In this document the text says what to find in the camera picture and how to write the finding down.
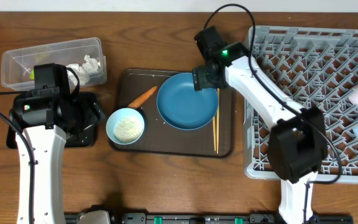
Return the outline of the yellow green snack wrapper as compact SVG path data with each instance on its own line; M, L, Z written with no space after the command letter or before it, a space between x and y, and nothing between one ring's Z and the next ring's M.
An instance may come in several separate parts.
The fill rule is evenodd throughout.
M29 78L30 78L31 80L34 80L34 79L35 79L35 71L34 71L34 70L31 71L31 73L30 73L30 75L29 75Z

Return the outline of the white tissue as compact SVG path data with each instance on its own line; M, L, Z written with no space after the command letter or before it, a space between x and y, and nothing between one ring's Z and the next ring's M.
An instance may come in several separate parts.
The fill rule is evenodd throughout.
M82 65L78 63L67 65L67 68L72 69L77 74L81 86L87 84L90 81L90 74L97 72L101 66L99 61L89 55L85 55L84 60L85 63Z

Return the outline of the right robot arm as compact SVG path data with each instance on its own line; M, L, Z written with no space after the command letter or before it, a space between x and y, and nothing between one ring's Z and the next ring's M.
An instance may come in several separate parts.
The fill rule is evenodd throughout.
M328 154L322 112L306 109L281 91L244 44L196 44L205 64L193 70L195 90L229 86L258 112L270 131L269 164L281 180L278 213L284 223L306 223L313 216L312 182Z

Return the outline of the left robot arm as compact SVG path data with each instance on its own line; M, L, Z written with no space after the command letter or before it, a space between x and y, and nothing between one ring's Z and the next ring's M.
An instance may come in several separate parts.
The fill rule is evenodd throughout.
M104 118L91 92L55 87L14 99L10 119L20 157L18 223L79 223L79 214L63 208L63 151L92 146Z

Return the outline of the large blue plate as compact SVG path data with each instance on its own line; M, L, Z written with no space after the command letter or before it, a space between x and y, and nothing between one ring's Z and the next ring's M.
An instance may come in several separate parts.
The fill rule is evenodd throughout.
M181 130L206 126L218 110L218 93L213 88L194 89L192 73L178 73L163 82L157 93L157 109L163 120Z

